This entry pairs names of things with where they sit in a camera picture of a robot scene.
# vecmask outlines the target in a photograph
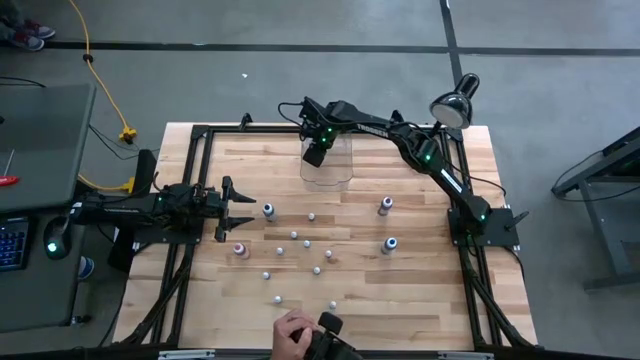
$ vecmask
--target computer keyboard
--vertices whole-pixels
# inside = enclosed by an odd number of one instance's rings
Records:
[[[28,236],[28,218],[20,217],[0,221],[0,272],[20,270],[27,266]]]

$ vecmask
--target shoe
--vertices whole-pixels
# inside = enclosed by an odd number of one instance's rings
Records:
[[[29,51],[39,51],[44,47],[44,40],[28,35],[22,31],[14,31],[9,36],[8,41],[21,49]]]
[[[81,256],[80,266],[78,267],[78,281],[87,280],[95,269],[95,263],[91,258]]]
[[[50,39],[56,34],[56,31],[53,30],[52,28],[48,26],[42,26],[32,20],[25,20],[24,24],[17,30],[23,31],[27,35],[37,37],[38,39],[41,39],[41,40]]]

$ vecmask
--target floor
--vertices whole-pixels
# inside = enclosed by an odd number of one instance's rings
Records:
[[[56,41],[82,40],[67,1],[21,3],[33,18],[56,28]],[[609,274],[607,259],[584,206],[559,202],[549,192],[569,166],[638,126],[639,2],[77,3],[98,45],[206,44],[202,51],[92,51],[94,66],[140,133],[138,145],[151,149],[159,146],[168,121],[235,122],[245,112],[256,121],[280,121],[276,104],[305,95],[321,103],[348,100],[380,116],[400,109],[407,119],[430,122],[430,101],[449,91],[460,73],[475,72],[481,85],[473,99],[474,121],[490,127],[508,202],[516,211],[531,211],[519,233],[539,343],[593,354],[640,353],[640,287],[582,290],[583,281]],[[2,48],[0,75],[48,86],[93,83],[82,54]],[[112,138],[122,128],[102,93],[92,123]],[[85,176],[119,185],[134,169],[134,160],[116,159],[90,135],[81,170]],[[107,251],[99,237],[87,241],[85,252],[98,265],[105,265]],[[1,334],[0,352],[96,346],[124,285],[124,278],[108,267],[98,270],[78,296],[79,307],[94,321],[77,328]],[[34,338],[41,340],[36,344]]]

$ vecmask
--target wooden tabletop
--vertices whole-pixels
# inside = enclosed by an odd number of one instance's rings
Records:
[[[160,186],[181,182],[192,125],[167,124],[157,166]],[[463,133],[471,174],[500,182],[488,128]],[[213,238],[217,221],[207,221],[191,271],[180,347],[271,348],[276,318],[293,308],[317,318],[336,301],[334,313],[344,320],[341,337],[358,349],[473,348],[460,261],[448,233],[448,197],[429,176],[410,169],[390,141],[354,135],[352,146],[348,190],[312,192],[300,177],[297,135],[215,135],[206,185],[219,187],[223,176],[231,176],[238,192],[257,200],[231,204],[231,215],[256,220],[230,232],[223,244]],[[499,189],[477,181],[473,187],[493,207],[504,204]],[[394,204],[381,217],[376,211],[385,196]],[[274,205],[277,222],[265,220],[265,203]],[[292,231],[297,240],[291,240]],[[389,256],[380,252],[388,237],[398,239]],[[311,240],[309,249],[303,240]],[[250,249],[248,260],[233,254],[237,242]],[[283,256],[276,254],[278,247],[285,249]],[[167,248],[153,245],[134,259],[115,341],[129,335],[157,299]],[[331,259],[326,250],[333,252]],[[536,342],[518,263],[501,248],[487,248],[487,260],[496,301],[522,335]],[[313,274],[315,266],[320,275]],[[263,280],[264,271],[270,280]],[[283,302],[274,304],[274,296]],[[490,341],[486,310],[477,302]],[[173,306],[172,301],[164,336]]]

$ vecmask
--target lamp shade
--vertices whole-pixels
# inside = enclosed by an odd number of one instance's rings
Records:
[[[464,75],[452,92],[441,95],[431,103],[431,115],[448,127],[468,128],[473,117],[471,97],[479,84],[480,78],[476,74]]]

